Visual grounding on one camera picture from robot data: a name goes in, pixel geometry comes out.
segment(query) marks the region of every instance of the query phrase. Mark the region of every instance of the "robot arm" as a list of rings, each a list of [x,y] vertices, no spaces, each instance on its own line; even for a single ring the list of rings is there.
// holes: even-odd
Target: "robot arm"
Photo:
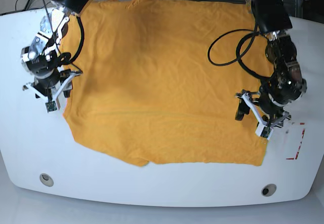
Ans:
[[[269,139],[274,127],[282,127],[290,114],[284,106],[300,98],[307,89],[306,80],[302,78],[297,50],[290,36],[286,33],[292,28],[289,16],[281,0],[247,0],[260,28],[260,34],[268,39],[266,57],[273,64],[274,72],[267,80],[261,80],[258,92],[242,90],[236,94],[240,99],[236,120],[242,120],[250,109],[258,119],[256,134]],[[249,38],[245,36],[238,44],[236,55],[239,56],[240,47]],[[257,109],[265,113],[262,118]]]
[[[26,84],[23,89],[30,89],[37,98],[42,98],[48,112],[59,109],[58,96],[63,92],[68,98],[72,90],[72,79],[82,74],[81,70],[59,71],[58,67],[73,63],[82,49],[83,40],[80,42],[78,52],[72,58],[70,53],[61,53],[59,45],[67,33],[69,15],[78,17],[81,34],[84,33],[79,17],[92,0],[51,1],[56,8],[48,16],[43,17],[40,30],[31,46],[24,48],[21,54],[22,65],[27,72],[34,75],[34,82]],[[242,120],[251,109],[259,122],[256,134],[270,138],[273,128],[282,127],[283,121],[290,118],[284,106],[306,92],[306,81],[302,78],[296,60],[296,48],[290,36],[286,34],[286,31],[292,28],[292,24],[282,1],[246,1],[251,5],[260,34],[268,38],[266,54],[273,63],[274,73],[270,78],[261,81],[258,92],[242,90],[237,94],[240,102],[235,119]],[[237,58],[240,56],[240,47],[249,38],[251,36],[245,36],[240,41],[236,50]],[[260,107],[267,117],[261,117],[256,107]]]
[[[27,72],[34,75],[34,82],[24,85],[23,90],[30,89],[37,98],[43,99],[47,112],[60,108],[58,96],[63,92],[68,98],[72,79],[82,74],[81,70],[59,71],[58,67],[72,64],[80,53],[84,31],[79,17],[91,1],[51,0],[56,8],[43,17],[31,45],[22,49],[21,63]],[[61,40],[67,33],[69,15],[77,16],[82,34],[79,49],[72,58],[70,53],[59,51]]]

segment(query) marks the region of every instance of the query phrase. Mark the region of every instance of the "orange t-shirt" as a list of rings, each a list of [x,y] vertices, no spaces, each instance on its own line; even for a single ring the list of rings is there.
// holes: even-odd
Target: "orange t-shirt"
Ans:
[[[210,44],[222,33],[253,29],[244,5],[180,0],[108,0],[82,15],[85,43],[75,64],[64,117],[76,142],[125,162],[220,162],[261,165],[266,140],[250,113],[235,121],[242,89],[259,81],[234,63],[215,67]],[[222,38],[211,52],[224,63],[246,32]],[[79,26],[71,17],[62,50],[76,51]],[[269,76],[266,40],[256,38],[244,62]]]

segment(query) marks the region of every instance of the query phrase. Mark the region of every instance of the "metal grommet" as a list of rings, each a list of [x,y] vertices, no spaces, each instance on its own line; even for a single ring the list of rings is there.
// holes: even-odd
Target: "metal grommet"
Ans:
[[[51,187],[54,185],[54,181],[53,179],[46,173],[42,173],[40,176],[39,176],[39,180],[41,181],[41,183],[43,185],[46,185],[47,187]]]
[[[276,190],[277,186],[275,184],[269,184],[262,189],[261,194],[265,197],[269,197],[273,195]]]

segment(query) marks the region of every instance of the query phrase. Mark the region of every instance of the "screw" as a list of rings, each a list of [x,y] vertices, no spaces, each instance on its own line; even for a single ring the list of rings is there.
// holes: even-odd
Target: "screw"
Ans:
[[[28,58],[29,59],[33,60],[33,59],[35,59],[35,57],[36,57],[36,53],[34,51],[30,51],[28,53]]]

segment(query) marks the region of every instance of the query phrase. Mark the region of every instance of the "white table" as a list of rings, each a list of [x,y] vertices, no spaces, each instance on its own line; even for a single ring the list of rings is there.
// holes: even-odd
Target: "white table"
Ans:
[[[62,116],[65,105],[47,114],[40,99],[22,91],[33,77],[21,66],[20,52],[30,45],[44,14],[37,10],[0,17],[0,150],[15,185],[72,198],[150,206],[250,205],[307,195],[324,153],[324,25],[292,18],[290,34],[308,90],[287,107],[295,124],[274,132],[262,166],[149,163],[136,167],[79,145]],[[287,160],[295,158],[303,129],[298,159]],[[53,178],[52,187],[40,182],[42,173]],[[261,195],[267,184],[277,186],[270,197]]]

